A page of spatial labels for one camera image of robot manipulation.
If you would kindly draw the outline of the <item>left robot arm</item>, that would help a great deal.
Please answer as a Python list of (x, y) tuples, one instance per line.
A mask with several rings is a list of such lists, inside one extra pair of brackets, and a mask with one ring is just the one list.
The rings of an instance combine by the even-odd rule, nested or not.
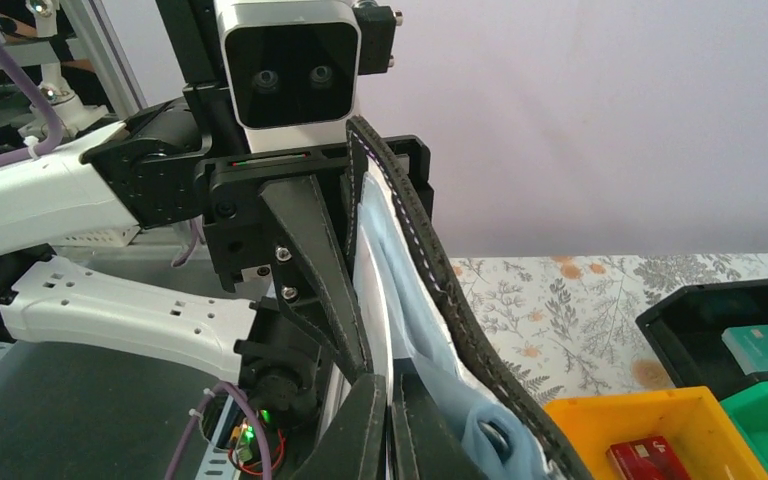
[(2, 154), (0, 342), (185, 366), (284, 428), (338, 371), (381, 416), (404, 311), (437, 316), (408, 143), (357, 109), (224, 134), (178, 99)]

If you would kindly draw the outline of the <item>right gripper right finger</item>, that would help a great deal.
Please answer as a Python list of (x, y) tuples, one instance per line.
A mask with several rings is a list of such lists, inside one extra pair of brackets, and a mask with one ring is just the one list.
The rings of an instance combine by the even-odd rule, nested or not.
[(396, 479), (483, 479), (418, 376), (394, 381), (390, 454)]

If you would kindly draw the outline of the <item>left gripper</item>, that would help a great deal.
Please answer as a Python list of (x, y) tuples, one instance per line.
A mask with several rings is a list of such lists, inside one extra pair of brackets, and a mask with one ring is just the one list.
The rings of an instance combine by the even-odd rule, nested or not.
[(281, 313), (351, 383), (372, 371), (352, 288), (361, 183), (381, 169), (408, 264), (434, 283), (429, 148), (415, 136), (351, 135), (344, 143), (216, 158), (196, 170), (214, 269), (232, 290), (248, 267), (271, 267)]

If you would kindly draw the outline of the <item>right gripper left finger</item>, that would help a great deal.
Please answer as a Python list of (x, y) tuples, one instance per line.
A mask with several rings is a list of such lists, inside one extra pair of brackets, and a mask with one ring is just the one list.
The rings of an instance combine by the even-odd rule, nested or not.
[(320, 442), (293, 479), (383, 479), (387, 397), (385, 378), (361, 376)]

